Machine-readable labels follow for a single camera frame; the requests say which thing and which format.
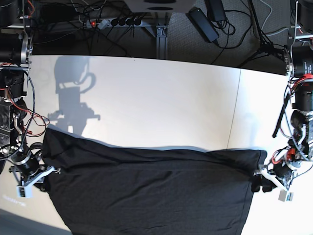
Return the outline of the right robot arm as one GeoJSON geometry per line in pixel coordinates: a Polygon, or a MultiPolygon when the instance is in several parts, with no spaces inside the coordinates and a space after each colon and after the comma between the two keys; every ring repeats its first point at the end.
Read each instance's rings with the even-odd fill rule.
{"type": "Polygon", "coordinates": [[[43,117],[24,101],[29,76],[33,32],[31,20],[35,7],[30,0],[0,2],[0,168],[11,163],[9,172],[17,181],[17,195],[32,197],[34,187],[46,191],[47,176],[55,171],[41,164],[42,143],[27,144],[35,118],[43,117]]]}

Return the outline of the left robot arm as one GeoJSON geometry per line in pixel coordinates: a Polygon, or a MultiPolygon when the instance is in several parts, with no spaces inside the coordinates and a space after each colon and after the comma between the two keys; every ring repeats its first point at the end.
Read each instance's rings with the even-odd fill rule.
{"type": "Polygon", "coordinates": [[[288,45],[276,48],[268,36],[257,28],[260,48],[258,54],[274,55],[286,64],[288,83],[284,92],[283,106],[272,136],[282,130],[283,118],[290,132],[288,145],[276,150],[270,162],[255,172],[252,192],[272,191],[279,188],[288,194],[299,177],[298,169],[304,162],[313,161],[313,2],[294,2],[293,35],[288,45]]]}

